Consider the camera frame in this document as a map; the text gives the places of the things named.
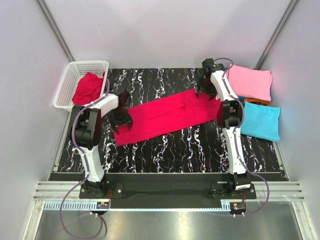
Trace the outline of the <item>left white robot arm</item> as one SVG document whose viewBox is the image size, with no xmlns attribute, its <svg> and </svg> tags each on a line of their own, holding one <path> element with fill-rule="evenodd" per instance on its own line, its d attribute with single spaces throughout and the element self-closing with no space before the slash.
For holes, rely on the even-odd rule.
<svg viewBox="0 0 320 240">
<path fill-rule="evenodd" d="M 82 193 L 97 198 L 111 193 L 99 154 L 102 118 L 108 117 L 111 129 L 117 134 L 118 127 L 126 126 L 130 130 L 134 123 L 127 109 L 130 103 L 131 95 L 124 90 L 105 93 L 87 105 L 73 106 L 68 137 L 78 150 L 84 166 L 84 179 L 79 182 Z"/>
</svg>

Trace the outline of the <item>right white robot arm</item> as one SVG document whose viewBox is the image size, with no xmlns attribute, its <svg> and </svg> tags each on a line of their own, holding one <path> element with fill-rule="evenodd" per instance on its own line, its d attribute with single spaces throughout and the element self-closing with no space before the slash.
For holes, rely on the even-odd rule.
<svg viewBox="0 0 320 240">
<path fill-rule="evenodd" d="M 200 93 L 204 93 L 210 100 L 215 97 L 220 99 L 216 121 L 225 137 L 229 159 L 228 181 L 220 194 L 245 200 L 246 193 L 251 187 L 251 179 L 245 167 L 241 144 L 244 102 L 236 95 L 227 78 L 227 72 L 234 65 L 233 61 L 229 58 L 225 60 L 230 62 L 230 67 L 225 68 L 222 63 L 217 63 L 213 58 L 206 58 L 202 62 L 203 76 L 196 83 L 195 96 L 198 97 Z"/>
</svg>

